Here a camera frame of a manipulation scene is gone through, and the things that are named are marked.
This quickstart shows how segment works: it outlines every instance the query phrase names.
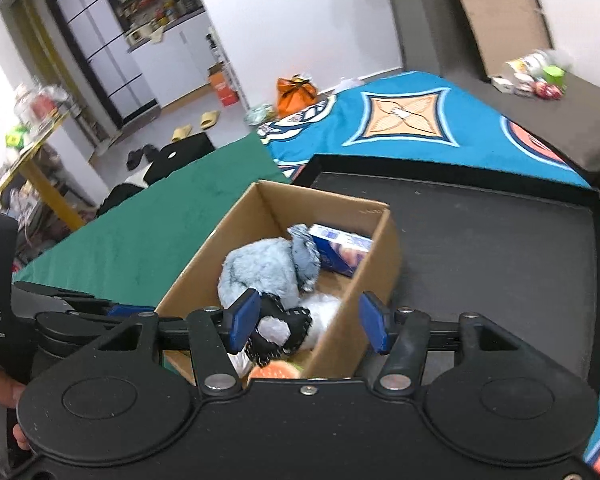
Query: black door frame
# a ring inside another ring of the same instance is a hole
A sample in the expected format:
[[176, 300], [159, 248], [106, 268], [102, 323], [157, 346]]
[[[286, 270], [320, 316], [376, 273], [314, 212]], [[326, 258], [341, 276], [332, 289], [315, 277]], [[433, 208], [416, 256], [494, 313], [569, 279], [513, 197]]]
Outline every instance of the black door frame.
[[[127, 117], [122, 117], [120, 115], [120, 113], [118, 112], [118, 109], [116, 108], [115, 104], [113, 104], [113, 101], [110, 99], [109, 95], [107, 94], [106, 90], [103, 88], [102, 84], [100, 83], [100, 80], [96, 76], [95, 72], [89, 65], [89, 62], [84, 57], [84, 53], [82, 52], [82, 49], [78, 45], [78, 43], [74, 37], [74, 34], [71, 32], [71, 29], [69, 28], [69, 25], [64, 18], [64, 14], [60, 10], [60, 5], [58, 4], [58, 0], [45, 0], [45, 1], [49, 8], [49, 11], [51, 12], [51, 15], [54, 18], [54, 21], [56, 22], [56, 25], [58, 26], [58, 29], [60, 29], [60, 33], [62, 34], [64, 41], [66, 42], [67, 46], [69, 47], [69, 51], [71, 51], [71, 54], [74, 56], [74, 59], [78, 63], [80, 70], [82, 71], [82, 73], [84, 74], [85, 78], [87, 79], [89, 85], [91, 86], [94, 93], [96, 94], [96, 97], [98, 98], [98, 100], [102, 104], [103, 108], [106, 110], [107, 114], [109, 115], [109, 117], [111, 117], [111, 120], [113, 121], [113, 123], [116, 125], [116, 127], [118, 129], [122, 128], [122, 126], [124, 126], [128, 122], [132, 121], [136, 117], [142, 115], [143, 113], [150, 110], [154, 106], [157, 106], [158, 103], [154, 99], [152, 101], [149, 101], [147, 104], [143, 105], [141, 108], [138, 108], [138, 110], [136, 110], [131, 115], [129, 115]], [[106, 48], [113, 41], [120, 38], [120, 36], [124, 36], [124, 32], [122, 34], [120, 34], [119, 36], [115, 37], [113, 40], [109, 41], [108, 43], [105, 43], [105, 41], [102, 40], [102, 43], [104, 44], [104, 46], [101, 47], [100, 49], [98, 49], [96, 52], [94, 52], [94, 54], [97, 54], [99, 51]], [[127, 83], [125, 83], [125, 85], [120, 87], [118, 90], [124, 88], [128, 83], [131, 83], [132, 81], [134, 81], [141, 75], [137, 76], [136, 78], [132, 79], [131, 81], [128, 81]]]

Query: slipper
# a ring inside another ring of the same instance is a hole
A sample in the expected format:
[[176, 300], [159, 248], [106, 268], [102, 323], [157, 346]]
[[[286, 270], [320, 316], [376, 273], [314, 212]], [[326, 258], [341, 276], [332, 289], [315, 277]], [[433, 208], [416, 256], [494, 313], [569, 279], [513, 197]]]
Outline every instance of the slipper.
[[171, 137], [171, 142], [186, 139], [192, 130], [193, 126], [191, 126], [190, 124], [187, 124], [187, 126], [183, 126], [181, 128], [176, 128], [173, 131], [173, 137]]
[[152, 144], [147, 144], [144, 148], [142, 148], [142, 152], [144, 153], [146, 160], [148, 160], [151, 164], [154, 163], [154, 160], [160, 154], [160, 150]]
[[142, 162], [142, 150], [133, 150], [129, 152], [126, 158], [126, 169], [127, 171], [133, 171], [135, 168], [140, 166]]
[[202, 119], [200, 120], [200, 128], [202, 128], [203, 130], [208, 130], [212, 126], [216, 126], [219, 115], [220, 112], [218, 112], [217, 110], [214, 112], [206, 112], [202, 114]]

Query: yellow table leg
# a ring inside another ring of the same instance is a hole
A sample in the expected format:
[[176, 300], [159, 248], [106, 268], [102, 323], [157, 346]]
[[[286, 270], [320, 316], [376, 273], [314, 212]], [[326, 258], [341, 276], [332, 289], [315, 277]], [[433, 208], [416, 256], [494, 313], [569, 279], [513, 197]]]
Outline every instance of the yellow table leg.
[[77, 231], [85, 225], [80, 215], [66, 202], [58, 190], [51, 185], [40, 168], [33, 160], [25, 162], [20, 167], [20, 173], [30, 181], [31, 185], [40, 193], [40, 198], [58, 215], [71, 231]]

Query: screw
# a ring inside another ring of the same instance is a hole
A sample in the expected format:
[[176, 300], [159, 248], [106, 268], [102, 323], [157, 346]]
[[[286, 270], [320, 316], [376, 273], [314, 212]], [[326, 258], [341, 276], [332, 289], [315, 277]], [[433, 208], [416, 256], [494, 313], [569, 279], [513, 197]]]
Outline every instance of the screw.
[[411, 386], [411, 379], [402, 374], [389, 374], [380, 379], [380, 385], [385, 390], [398, 392], [400, 390], [406, 390]]
[[228, 390], [235, 386], [235, 377], [229, 374], [213, 374], [205, 379], [205, 386], [211, 390]]
[[300, 388], [300, 393], [307, 396], [312, 396], [318, 393], [318, 388], [315, 386], [302, 386]]

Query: green fabric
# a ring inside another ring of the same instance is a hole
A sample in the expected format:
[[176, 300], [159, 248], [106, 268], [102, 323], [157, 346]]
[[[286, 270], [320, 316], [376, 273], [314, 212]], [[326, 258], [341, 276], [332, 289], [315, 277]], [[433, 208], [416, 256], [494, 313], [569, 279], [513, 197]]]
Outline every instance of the green fabric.
[[14, 276], [14, 281], [156, 306], [218, 222], [257, 180], [288, 182], [257, 135], [129, 198]]

